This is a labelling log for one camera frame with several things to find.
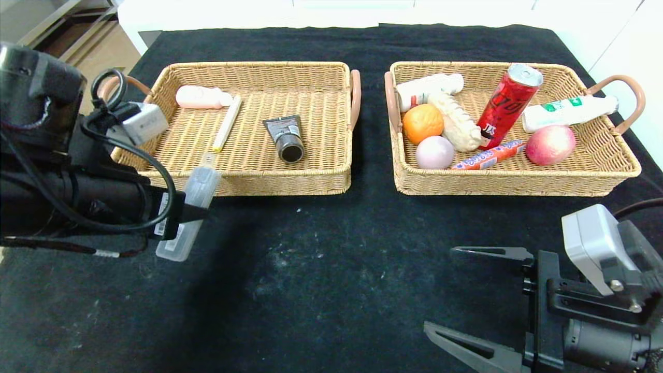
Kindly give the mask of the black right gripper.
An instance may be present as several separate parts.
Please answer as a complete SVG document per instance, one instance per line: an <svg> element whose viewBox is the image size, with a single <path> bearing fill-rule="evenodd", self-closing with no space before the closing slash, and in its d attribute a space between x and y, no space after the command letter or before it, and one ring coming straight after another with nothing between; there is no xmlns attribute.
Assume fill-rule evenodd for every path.
<svg viewBox="0 0 663 373"><path fill-rule="evenodd" d="M456 246L465 260L531 263L524 247ZM431 342L477 372L562 372L566 363L599 372L653 371L653 290L645 274L609 261L603 295L588 281L564 279L556 253L540 251L528 267L524 291L530 295L530 321L524 352L425 321Z"/></svg>

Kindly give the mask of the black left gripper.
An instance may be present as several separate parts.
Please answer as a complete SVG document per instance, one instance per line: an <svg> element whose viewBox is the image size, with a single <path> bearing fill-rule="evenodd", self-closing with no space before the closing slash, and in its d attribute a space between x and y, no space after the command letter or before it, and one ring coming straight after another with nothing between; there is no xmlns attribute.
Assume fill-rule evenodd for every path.
<svg viewBox="0 0 663 373"><path fill-rule="evenodd" d="M181 222L205 220L209 209L184 203L185 194L138 182L119 182L114 190L114 217L119 234L140 233L173 239Z"/></svg>

